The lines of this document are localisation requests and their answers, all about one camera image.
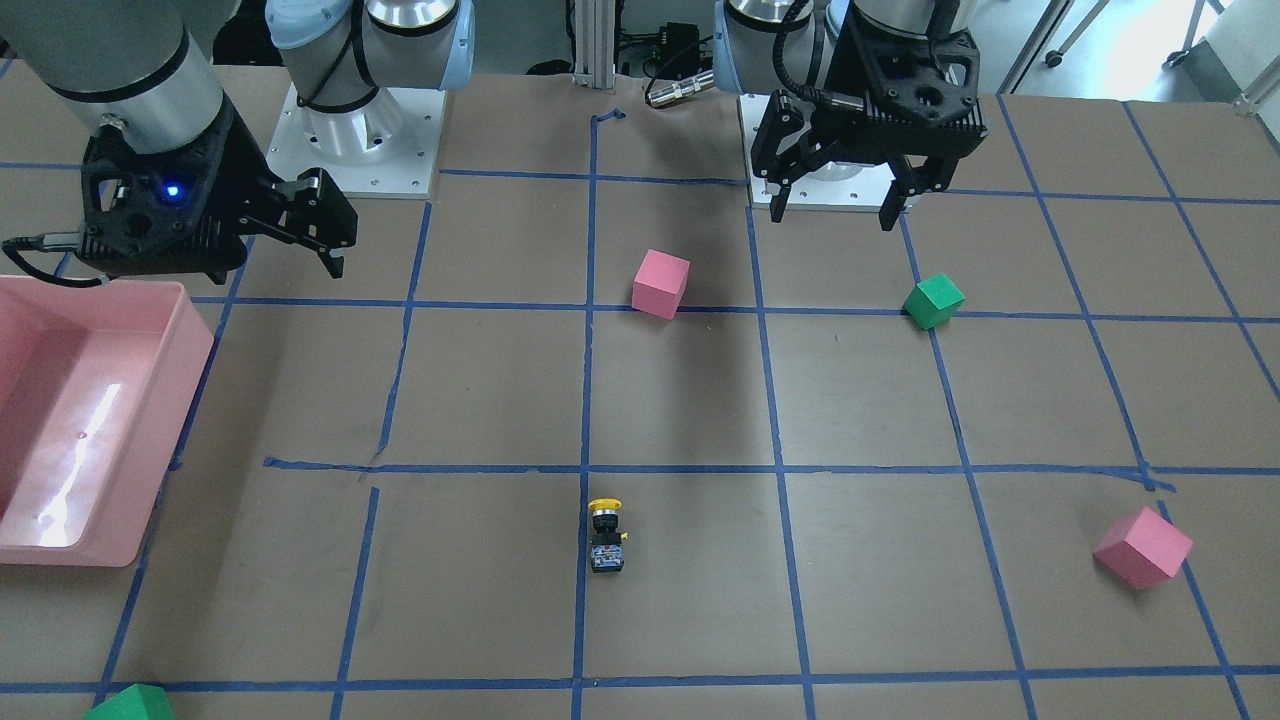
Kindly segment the robot arm base plate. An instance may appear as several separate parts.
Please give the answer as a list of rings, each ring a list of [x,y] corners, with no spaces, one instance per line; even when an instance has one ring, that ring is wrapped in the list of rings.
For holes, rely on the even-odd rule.
[[[362,108],[323,113],[298,106],[291,87],[265,151],[268,164],[289,181],[323,168],[348,199],[428,200],[449,96],[380,88]]]

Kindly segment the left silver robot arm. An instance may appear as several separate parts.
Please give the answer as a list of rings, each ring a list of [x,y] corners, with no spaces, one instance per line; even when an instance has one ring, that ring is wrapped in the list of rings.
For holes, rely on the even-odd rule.
[[[829,165],[884,167],[884,231],[987,138],[970,1],[718,1],[716,86],[765,97],[748,147],[780,222]]]

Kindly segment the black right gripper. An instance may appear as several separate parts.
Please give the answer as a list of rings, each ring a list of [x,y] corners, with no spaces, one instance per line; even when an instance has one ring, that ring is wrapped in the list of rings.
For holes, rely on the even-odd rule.
[[[285,193],[232,101],[189,143],[143,155],[101,126],[81,165],[84,222],[76,258],[110,277],[197,273],[223,282],[247,258],[243,238],[301,243],[333,279],[357,243],[358,213],[324,168]]]

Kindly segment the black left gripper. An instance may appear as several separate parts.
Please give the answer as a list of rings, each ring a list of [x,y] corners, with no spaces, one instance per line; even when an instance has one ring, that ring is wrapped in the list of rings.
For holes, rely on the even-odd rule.
[[[771,45],[778,88],[751,146],[772,222],[791,190],[831,161],[886,164],[878,211],[892,231],[910,199],[943,192],[951,167],[989,131],[977,81],[980,51],[966,15],[783,15]],[[913,156],[924,158],[913,165]]]

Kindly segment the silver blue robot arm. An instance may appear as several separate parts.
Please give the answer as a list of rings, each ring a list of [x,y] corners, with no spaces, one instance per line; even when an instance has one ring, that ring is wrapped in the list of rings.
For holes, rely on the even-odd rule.
[[[246,238],[268,236],[344,273],[358,214],[340,167],[413,145],[394,97],[463,88],[471,1],[268,1],[314,160],[270,168],[172,1],[5,1],[3,37],[88,127],[76,231],[13,237],[24,274],[84,290],[122,277],[202,274],[224,284]]]

